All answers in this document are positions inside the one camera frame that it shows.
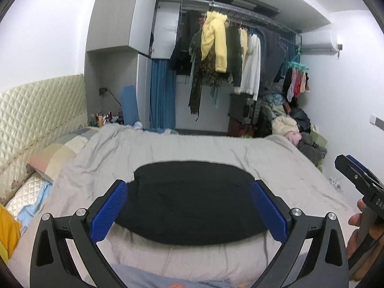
bolt head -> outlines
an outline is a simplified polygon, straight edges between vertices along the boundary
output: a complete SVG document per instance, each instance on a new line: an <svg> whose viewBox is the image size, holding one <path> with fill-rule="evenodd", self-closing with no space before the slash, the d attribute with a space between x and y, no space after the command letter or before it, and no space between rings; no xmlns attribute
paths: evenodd
<svg viewBox="0 0 384 288"><path fill-rule="evenodd" d="M84 208L80 208L76 211L76 215L77 216L83 216L86 212L87 212L87 210L85 210Z"/></svg>
<svg viewBox="0 0 384 288"><path fill-rule="evenodd" d="M334 214L333 212L330 212L330 213L328 214L328 217L329 217L332 221L335 221L335 220L337 219L336 214Z"/></svg>
<svg viewBox="0 0 384 288"><path fill-rule="evenodd" d="M44 213L42 216L43 221L47 221L51 215L49 213Z"/></svg>
<svg viewBox="0 0 384 288"><path fill-rule="evenodd" d="M293 209L292 209L292 214L293 214L294 216L300 216L300 215L303 214L303 212L302 212L299 208L293 208Z"/></svg>

headboard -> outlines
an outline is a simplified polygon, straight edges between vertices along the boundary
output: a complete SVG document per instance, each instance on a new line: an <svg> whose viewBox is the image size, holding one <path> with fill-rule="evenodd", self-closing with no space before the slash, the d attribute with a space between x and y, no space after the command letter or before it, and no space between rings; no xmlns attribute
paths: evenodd
<svg viewBox="0 0 384 288"><path fill-rule="evenodd" d="M24 84L0 93L0 203L33 173L26 162L64 134L87 125L84 76Z"/></svg>

power cord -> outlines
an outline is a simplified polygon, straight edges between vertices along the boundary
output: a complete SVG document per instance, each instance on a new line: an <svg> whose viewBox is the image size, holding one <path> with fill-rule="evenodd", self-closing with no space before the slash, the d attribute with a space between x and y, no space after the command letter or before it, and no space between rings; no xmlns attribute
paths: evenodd
<svg viewBox="0 0 384 288"><path fill-rule="evenodd" d="M118 99L115 97L115 95L113 95L113 93L111 92L111 90L109 90L107 87L101 87L99 89L99 96L102 96L105 92L109 92L111 93L112 97L115 99L115 101L121 106L121 103L118 101Z"/></svg>

hand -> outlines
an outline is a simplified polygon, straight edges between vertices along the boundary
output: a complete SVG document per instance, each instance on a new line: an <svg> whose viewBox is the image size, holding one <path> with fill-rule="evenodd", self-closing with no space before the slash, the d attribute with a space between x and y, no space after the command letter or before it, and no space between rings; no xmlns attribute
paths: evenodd
<svg viewBox="0 0 384 288"><path fill-rule="evenodd" d="M360 199L358 201L358 208L360 209L360 211L362 211L364 207L365 207L365 203ZM351 216L351 218L348 221L348 224L359 227L361 223L361 216L362 216L361 213ZM348 259L357 250L356 240L358 236L358 231L359 231L358 229L355 230L352 233L351 238L348 240L348 244L347 244ZM379 225L374 225L369 229L369 234L373 239L377 240L381 237L381 239L379 240L379 245L372 252L372 254L367 258L367 260L362 264L362 266L352 275L350 280L355 280L355 281L362 280L365 274L369 271L369 269L375 262L376 258L378 257L381 249L383 248L383 245L384 245L384 237L382 237L383 233L384 233L384 223L381 223Z"/></svg>

blue rubber pad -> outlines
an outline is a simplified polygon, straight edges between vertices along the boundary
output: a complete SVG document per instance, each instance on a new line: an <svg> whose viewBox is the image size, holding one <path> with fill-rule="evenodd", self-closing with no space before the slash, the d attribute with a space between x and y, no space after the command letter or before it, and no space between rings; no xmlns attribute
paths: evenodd
<svg viewBox="0 0 384 288"><path fill-rule="evenodd" d="M252 184L252 201L273 239L285 243L288 239L287 221L285 221L257 181Z"/></svg>
<svg viewBox="0 0 384 288"><path fill-rule="evenodd" d="M364 167L360 162L358 162L355 158L353 158L351 155L346 156L349 160L351 160L355 165L357 165L361 170L363 170L365 173L369 174L369 171L366 167Z"/></svg>
<svg viewBox="0 0 384 288"><path fill-rule="evenodd" d="M112 223L127 199L127 195L128 186L125 182L121 181L92 220L90 237L93 243L102 241L107 236Z"/></svg>

